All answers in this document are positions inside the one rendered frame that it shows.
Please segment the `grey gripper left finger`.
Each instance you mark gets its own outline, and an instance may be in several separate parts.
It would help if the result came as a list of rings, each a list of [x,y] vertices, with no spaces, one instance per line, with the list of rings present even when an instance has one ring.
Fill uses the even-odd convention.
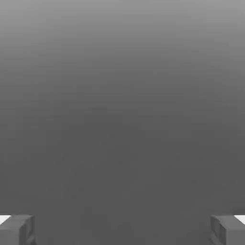
[[[36,245],[35,217],[0,215],[0,245]]]

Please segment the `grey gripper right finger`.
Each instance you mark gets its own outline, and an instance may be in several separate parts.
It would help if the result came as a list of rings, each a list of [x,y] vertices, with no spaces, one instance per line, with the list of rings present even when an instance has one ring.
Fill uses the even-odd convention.
[[[212,215],[211,245],[245,245],[245,215]]]

